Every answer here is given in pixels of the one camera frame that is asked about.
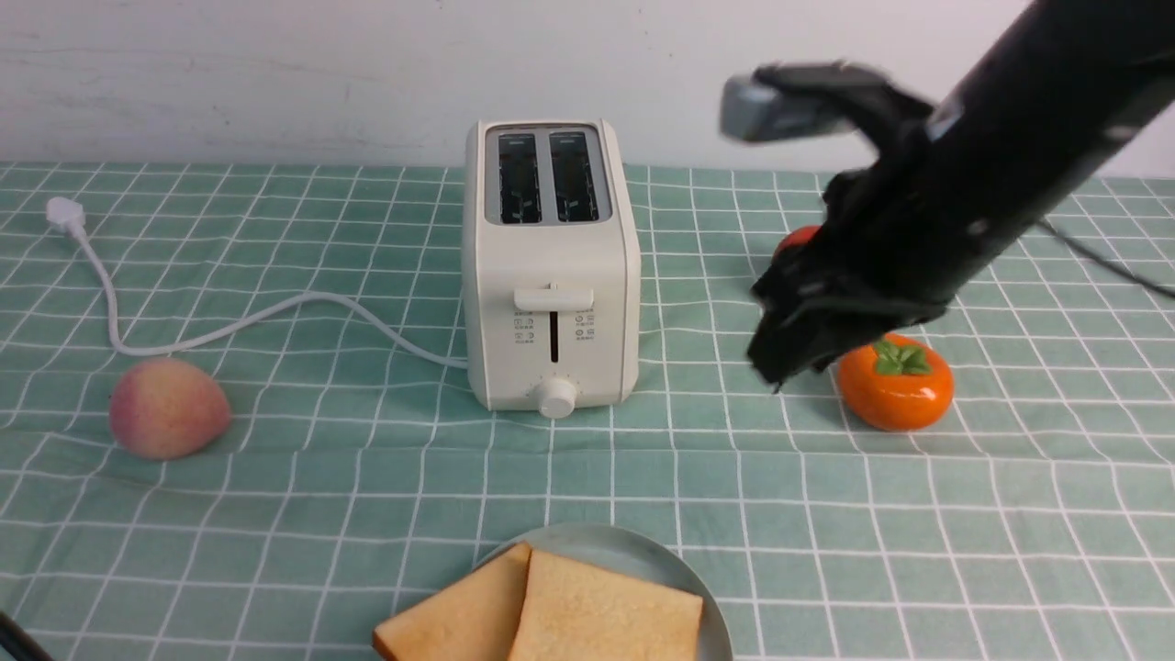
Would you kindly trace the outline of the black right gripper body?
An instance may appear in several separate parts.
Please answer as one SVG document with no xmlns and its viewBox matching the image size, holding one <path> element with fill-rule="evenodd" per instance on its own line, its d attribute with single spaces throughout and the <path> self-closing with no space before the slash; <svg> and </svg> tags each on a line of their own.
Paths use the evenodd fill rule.
<svg viewBox="0 0 1175 661">
<path fill-rule="evenodd" d="M 780 389 L 886 333 L 939 319 L 983 267 L 979 240 L 924 194 L 881 191 L 864 171 L 835 176 L 810 240 L 780 248 L 751 288 L 761 319 L 746 357 Z"/>
</svg>

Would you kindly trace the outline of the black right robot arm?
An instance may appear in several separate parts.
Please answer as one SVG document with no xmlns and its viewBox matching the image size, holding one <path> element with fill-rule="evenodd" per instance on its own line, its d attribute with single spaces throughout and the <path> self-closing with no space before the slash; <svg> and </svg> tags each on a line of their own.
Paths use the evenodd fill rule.
<svg viewBox="0 0 1175 661">
<path fill-rule="evenodd" d="M 731 76 L 719 127 L 746 143 L 860 130 L 877 161 L 832 178 L 813 238 L 751 292 L 747 348 L 781 387 L 944 317 L 1006 252 L 1171 104 L 1170 1 L 1034 1 L 931 104 L 850 62 Z"/>
</svg>

